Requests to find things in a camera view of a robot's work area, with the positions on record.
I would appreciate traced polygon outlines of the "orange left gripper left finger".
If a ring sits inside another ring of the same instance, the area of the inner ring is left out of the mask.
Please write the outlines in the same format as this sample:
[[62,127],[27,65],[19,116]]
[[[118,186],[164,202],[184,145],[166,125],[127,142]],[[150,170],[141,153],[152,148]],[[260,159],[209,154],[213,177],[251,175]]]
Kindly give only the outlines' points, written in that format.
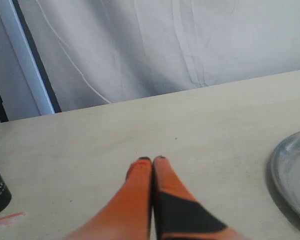
[[65,240],[148,240],[152,217],[152,161],[134,161],[113,198]]

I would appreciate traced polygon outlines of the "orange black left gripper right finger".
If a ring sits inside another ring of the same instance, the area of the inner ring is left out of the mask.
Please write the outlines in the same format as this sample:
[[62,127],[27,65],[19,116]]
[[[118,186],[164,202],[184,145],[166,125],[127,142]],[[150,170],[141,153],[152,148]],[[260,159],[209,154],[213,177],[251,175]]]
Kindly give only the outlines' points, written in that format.
[[153,163],[153,210],[158,240],[247,240],[207,211],[188,191],[170,161]]

